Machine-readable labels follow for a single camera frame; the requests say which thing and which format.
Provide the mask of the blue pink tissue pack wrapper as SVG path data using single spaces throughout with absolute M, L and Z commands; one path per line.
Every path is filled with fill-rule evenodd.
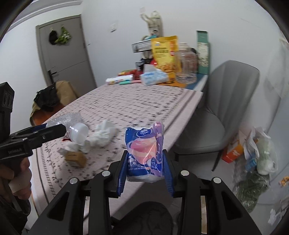
M 163 143 L 164 125 L 159 121 L 149 128 L 126 129 L 127 179 L 130 182 L 154 183 L 163 179 Z

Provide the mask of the clear plastic bottle white cap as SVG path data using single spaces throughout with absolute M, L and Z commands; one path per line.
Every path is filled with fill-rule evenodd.
M 89 134 L 89 127 L 84 123 L 80 113 L 68 113 L 51 119 L 46 127 L 62 124 L 66 127 L 66 136 L 72 142 L 84 144 Z

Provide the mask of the crumpled white tissue on table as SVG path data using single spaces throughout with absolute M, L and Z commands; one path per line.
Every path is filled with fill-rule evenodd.
M 91 135 L 88 135 L 81 144 L 70 141 L 60 148 L 57 152 L 65 156 L 68 152 L 88 153 L 92 147 L 105 147 L 117 134 L 117 127 L 110 121 L 104 120 L 97 125 Z

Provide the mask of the brown chair with black clothes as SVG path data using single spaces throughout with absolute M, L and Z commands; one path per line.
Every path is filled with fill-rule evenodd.
M 57 81 L 36 93 L 33 100 L 30 123 L 40 125 L 80 95 L 68 81 Z

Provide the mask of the small brown cardboard box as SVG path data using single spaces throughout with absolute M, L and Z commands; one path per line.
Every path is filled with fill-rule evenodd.
M 87 158 L 82 152 L 68 151 L 65 154 L 65 161 L 74 167 L 84 168 L 86 167 Z

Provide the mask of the pink patterned tablecloth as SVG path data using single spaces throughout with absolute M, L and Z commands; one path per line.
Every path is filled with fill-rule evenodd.
M 103 85 L 70 103 L 58 112 L 59 116 L 79 113 L 90 130 L 109 120 L 118 132 L 107 146 L 89 151 L 83 169 L 69 165 L 59 154 L 59 149 L 65 146 L 60 138 L 36 149 L 30 158 L 36 211 L 42 213 L 72 177 L 91 179 L 118 161 L 125 150 L 124 135 L 128 127 L 149 127 L 156 121 L 162 122 L 165 127 L 164 148 L 171 149 L 202 95 L 201 91 L 163 85 Z

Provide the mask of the orange carton box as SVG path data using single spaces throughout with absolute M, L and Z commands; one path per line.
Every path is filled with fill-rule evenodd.
M 232 138 L 229 144 L 225 147 L 222 159 L 227 163 L 234 162 L 239 156 L 243 154 L 243 145 L 246 141 L 246 135 L 240 130 Z

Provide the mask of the grey upholstered chair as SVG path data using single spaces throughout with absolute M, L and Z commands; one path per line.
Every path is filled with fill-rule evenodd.
M 228 60 L 208 77 L 205 103 L 197 108 L 173 146 L 180 156 L 216 153 L 216 168 L 224 148 L 238 132 L 240 123 L 259 84 L 260 71 Z

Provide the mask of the green vegetables plastic bag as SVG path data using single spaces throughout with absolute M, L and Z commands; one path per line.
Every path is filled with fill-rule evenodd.
M 261 175 L 258 172 L 251 172 L 248 177 L 238 182 L 233 193 L 248 213 L 251 213 L 259 200 L 261 194 L 269 189 L 270 175 Z

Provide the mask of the teal pen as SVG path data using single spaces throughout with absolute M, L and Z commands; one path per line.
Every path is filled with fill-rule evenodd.
M 122 82 L 119 83 L 119 85 L 137 84 L 137 83 L 141 83 L 141 80 L 122 81 Z

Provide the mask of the white tube roll package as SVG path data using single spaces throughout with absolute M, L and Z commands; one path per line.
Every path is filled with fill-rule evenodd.
M 133 80 L 133 75 L 129 74 L 129 75 L 122 75 L 122 76 L 107 78 L 105 82 L 107 85 L 114 85 L 114 84 L 118 84 L 124 81 L 131 81 L 131 80 Z

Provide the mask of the white plastic grocery bag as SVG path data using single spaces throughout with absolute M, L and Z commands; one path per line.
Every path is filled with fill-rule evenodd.
M 258 174 L 266 176 L 278 170 L 274 143 L 263 128 L 252 128 L 243 145 L 243 151 L 247 172 L 257 170 Z

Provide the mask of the blue white tissue pack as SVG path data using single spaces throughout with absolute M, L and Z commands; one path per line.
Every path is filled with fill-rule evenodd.
M 154 65 L 144 65 L 144 73 L 140 75 L 142 85 L 150 86 L 169 82 L 169 76 L 166 72 L 154 67 Z

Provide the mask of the grey door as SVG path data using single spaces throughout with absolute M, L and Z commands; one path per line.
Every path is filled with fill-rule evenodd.
M 65 44 L 52 44 L 64 28 L 71 35 Z M 79 95 L 97 88 L 89 62 L 80 15 L 65 17 L 36 26 L 36 41 L 44 80 L 49 86 L 68 81 Z

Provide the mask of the green hanging cloth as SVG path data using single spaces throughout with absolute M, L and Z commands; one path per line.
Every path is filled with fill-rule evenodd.
M 64 26 L 61 26 L 61 35 L 55 41 L 56 44 L 66 44 L 72 38 Z

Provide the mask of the clear glass jar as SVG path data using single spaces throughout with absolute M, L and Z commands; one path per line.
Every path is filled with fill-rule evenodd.
M 180 43 L 175 54 L 175 77 L 182 84 L 193 84 L 197 80 L 197 55 L 187 43 Z

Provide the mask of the yellow snack bag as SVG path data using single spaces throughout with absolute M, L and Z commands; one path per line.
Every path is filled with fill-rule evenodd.
M 175 54 L 178 51 L 178 37 L 158 37 L 151 39 L 151 49 L 155 67 L 175 78 Z

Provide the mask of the green tall box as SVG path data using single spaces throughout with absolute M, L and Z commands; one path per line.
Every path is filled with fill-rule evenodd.
M 207 31 L 196 31 L 198 72 L 208 75 L 210 71 L 210 43 Z

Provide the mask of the white carton bag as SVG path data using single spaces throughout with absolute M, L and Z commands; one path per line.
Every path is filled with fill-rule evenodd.
M 140 17 L 147 23 L 148 31 L 151 36 L 163 37 L 163 24 L 159 12 L 153 11 L 150 16 L 142 13 Z

